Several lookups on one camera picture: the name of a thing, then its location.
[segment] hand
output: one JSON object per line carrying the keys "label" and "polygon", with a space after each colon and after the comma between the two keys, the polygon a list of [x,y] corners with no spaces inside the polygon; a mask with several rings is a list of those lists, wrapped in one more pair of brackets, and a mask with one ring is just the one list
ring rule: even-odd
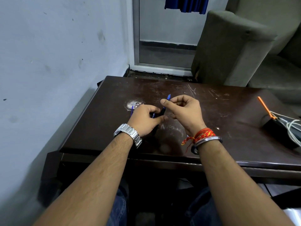
{"label": "hand", "polygon": [[136,108],[127,123],[134,128],[140,137],[150,133],[154,127],[167,119],[167,116],[150,118],[150,113],[160,113],[160,109],[153,105],[140,105]]}
{"label": "hand", "polygon": [[183,125],[187,135],[194,137],[198,131],[206,128],[197,99],[188,95],[180,95],[170,99],[170,101],[162,99],[160,103],[173,112],[173,118]]}

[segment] table surface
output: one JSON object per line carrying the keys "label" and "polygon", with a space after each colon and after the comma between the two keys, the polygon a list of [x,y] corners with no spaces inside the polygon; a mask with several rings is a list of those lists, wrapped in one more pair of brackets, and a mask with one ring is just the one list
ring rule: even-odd
{"label": "table surface", "polygon": [[[266,89],[213,86],[178,81],[107,76],[66,138],[60,152],[98,155],[113,139],[114,131],[130,118],[131,107],[141,103],[161,108],[168,94],[186,94],[199,100],[203,119],[224,140],[230,155],[245,167],[301,171],[301,156],[280,144],[262,129],[268,116],[258,102],[261,96],[276,113],[298,118]],[[182,125],[169,119],[154,137],[147,137],[130,158],[200,163],[191,153]]]}

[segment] metal watch band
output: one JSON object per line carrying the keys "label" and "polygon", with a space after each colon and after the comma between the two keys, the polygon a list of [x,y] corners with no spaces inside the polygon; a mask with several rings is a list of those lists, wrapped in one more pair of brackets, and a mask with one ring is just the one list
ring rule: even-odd
{"label": "metal watch band", "polygon": [[207,141],[210,141],[210,140],[219,140],[221,143],[223,143],[223,139],[222,137],[207,137],[205,139],[201,139],[199,141],[197,141],[192,147],[191,147],[191,152],[194,153],[195,155],[198,155],[199,152],[198,152],[198,149],[197,147]]}
{"label": "metal watch band", "polygon": [[120,125],[119,128],[114,132],[114,137],[116,137],[120,132],[124,132],[128,134],[133,139],[136,148],[138,148],[142,143],[142,139],[140,138],[139,134],[130,125],[128,124]]}

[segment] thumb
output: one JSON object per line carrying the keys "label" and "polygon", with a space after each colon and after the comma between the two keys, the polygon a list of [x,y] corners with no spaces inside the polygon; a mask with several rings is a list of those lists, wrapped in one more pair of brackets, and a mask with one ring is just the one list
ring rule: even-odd
{"label": "thumb", "polygon": [[163,123],[165,120],[167,120],[167,116],[159,116],[157,118],[152,119],[154,122],[154,127],[157,126],[160,123]]}
{"label": "thumb", "polygon": [[160,103],[161,103],[161,105],[163,105],[164,107],[170,109],[173,113],[175,113],[175,112],[178,110],[178,108],[179,108],[178,105],[176,105],[176,104],[170,102],[170,101],[167,100],[167,99],[161,99]]}

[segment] gray sofa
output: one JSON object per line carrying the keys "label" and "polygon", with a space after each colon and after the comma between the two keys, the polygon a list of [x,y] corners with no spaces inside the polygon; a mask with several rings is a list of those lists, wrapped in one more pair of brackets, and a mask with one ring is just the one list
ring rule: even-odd
{"label": "gray sofa", "polygon": [[229,0],[226,10],[208,12],[192,74],[267,88],[301,115],[301,0]]}

